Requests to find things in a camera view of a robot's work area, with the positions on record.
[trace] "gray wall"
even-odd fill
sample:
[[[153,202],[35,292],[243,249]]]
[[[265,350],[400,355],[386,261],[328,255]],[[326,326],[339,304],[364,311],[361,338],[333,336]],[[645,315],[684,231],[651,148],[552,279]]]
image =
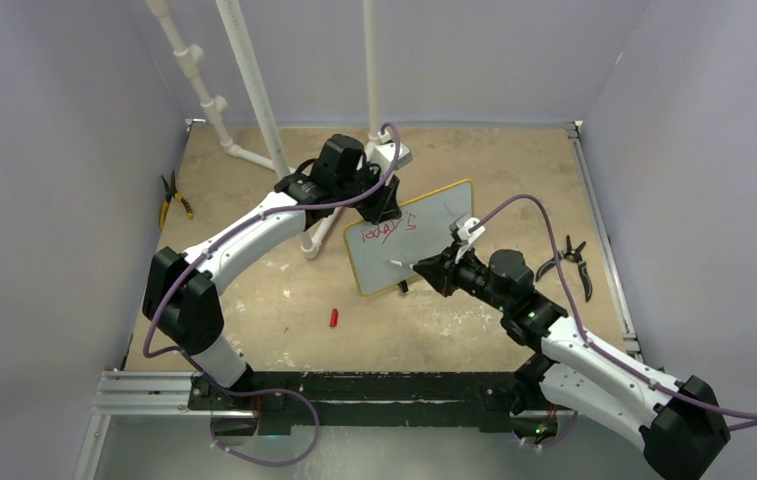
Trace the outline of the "gray wall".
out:
[[[144,0],[126,0],[188,117],[198,100]],[[382,117],[402,122],[548,123],[583,118],[648,0],[379,0]],[[253,123],[213,0],[172,0],[202,75]],[[272,107],[283,123],[367,119],[358,0],[241,2]]]
[[[122,2],[0,2],[0,478],[69,478],[182,117]]]
[[[653,2],[582,138],[647,358],[757,410],[757,2]],[[757,478],[757,429],[710,473]]]

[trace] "black-handled pliers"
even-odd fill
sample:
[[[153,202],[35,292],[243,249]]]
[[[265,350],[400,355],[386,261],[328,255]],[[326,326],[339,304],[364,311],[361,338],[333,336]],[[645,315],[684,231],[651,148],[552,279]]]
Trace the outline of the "black-handled pliers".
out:
[[[590,275],[587,274],[587,261],[581,257],[581,250],[583,250],[586,245],[587,242],[581,242],[581,244],[573,250],[572,240],[569,238],[569,235],[567,235],[566,250],[561,250],[559,253],[561,259],[578,264],[578,276],[581,277],[581,284],[584,286],[584,301],[589,302],[590,297],[593,296],[593,283],[590,281]],[[537,269],[537,274],[534,276],[535,281],[539,282],[540,278],[554,266],[555,257],[552,257],[549,261],[540,265],[540,268]]]

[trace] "red writing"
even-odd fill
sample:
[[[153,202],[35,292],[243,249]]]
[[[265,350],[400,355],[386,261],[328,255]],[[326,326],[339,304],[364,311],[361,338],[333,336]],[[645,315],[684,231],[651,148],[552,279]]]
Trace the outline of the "red writing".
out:
[[[370,240],[381,240],[381,245],[384,245],[384,242],[390,238],[390,235],[392,235],[402,223],[405,225],[405,230],[416,230],[416,224],[413,223],[414,218],[416,218],[416,215],[408,212],[398,220],[388,220],[379,223],[374,228],[363,229],[360,231],[360,236],[363,243]]]

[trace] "plywood surface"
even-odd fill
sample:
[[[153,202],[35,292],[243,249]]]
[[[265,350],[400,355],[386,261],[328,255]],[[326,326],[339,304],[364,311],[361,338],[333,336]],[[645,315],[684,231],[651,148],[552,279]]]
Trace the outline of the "plywood surface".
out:
[[[532,193],[546,204],[562,246],[586,240],[582,252],[595,292],[583,302],[574,264],[565,264],[582,318],[596,334],[622,348],[616,310],[605,277],[593,221],[566,134],[560,129],[404,128],[403,141],[414,161],[399,172],[399,201],[469,178],[475,214],[485,215],[508,196]],[[365,129],[283,129],[291,165],[313,158],[333,133],[366,138]],[[257,129],[236,129],[234,139],[264,153]],[[181,251],[230,225],[268,193],[273,172],[226,155],[211,129],[195,128],[178,176],[192,203],[188,219],[173,205],[158,248]],[[152,212],[152,221],[157,212]],[[392,291],[358,294],[342,239],[343,227],[359,219],[341,215],[322,253],[306,260],[296,239],[270,251],[220,297],[226,336],[256,370],[509,371],[531,351],[514,344],[499,326],[498,312],[462,292],[443,298],[423,281],[407,296]],[[499,248],[514,248],[536,269],[551,257],[545,226],[530,202],[519,202],[487,225],[479,241],[482,259]],[[566,299],[550,272],[538,288],[554,301]],[[339,325],[329,328],[331,309]],[[149,322],[139,315],[126,368],[137,371],[190,370],[180,356],[145,359],[142,340]],[[169,339],[159,332],[155,347]]]

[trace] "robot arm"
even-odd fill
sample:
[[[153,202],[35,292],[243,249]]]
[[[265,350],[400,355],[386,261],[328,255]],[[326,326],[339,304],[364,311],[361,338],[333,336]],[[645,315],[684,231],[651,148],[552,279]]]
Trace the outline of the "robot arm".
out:
[[[454,225],[452,245],[411,268],[443,296],[461,289],[499,310],[508,336],[534,351],[515,373],[512,413],[544,399],[618,433],[640,449],[664,478],[701,476],[730,438],[725,420],[656,387],[717,405],[710,386],[695,376],[682,382],[647,367],[586,330],[585,341],[575,319],[535,290],[534,272],[522,253],[498,250],[487,265],[476,257],[471,243],[483,230],[471,232],[476,223],[470,219]],[[651,386],[597,349],[639,370],[651,379]]]
[[[398,147],[396,169],[412,159],[407,147]],[[395,150],[393,144],[379,145],[364,161],[363,144],[351,137],[334,135],[325,142],[318,158],[308,160],[296,172],[281,179],[273,192],[233,225],[181,254],[168,247],[157,252],[149,270],[143,314],[153,319],[170,287],[188,269],[186,258],[201,257],[201,262],[169,299],[157,326],[220,385],[241,390],[243,384],[250,383],[253,372],[222,334],[225,322],[219,295],[266,252],[333,212],[333,207],[323,208],[323,205],[370,190],[381,178],[381,173],[389,168]],[[304,169],[309,164],[313,166],[310,173],[305,174]],[[388,176],[380,188],[352,206],[372,223],[399,218],[398,184],[396,176]],[[313,208],[294,208],[268,216],[265,213],[300,205]],[[258,216],[259,221],[219,244],[229,232]],[[214,251],[210,251],[212,245],[217,245]]]

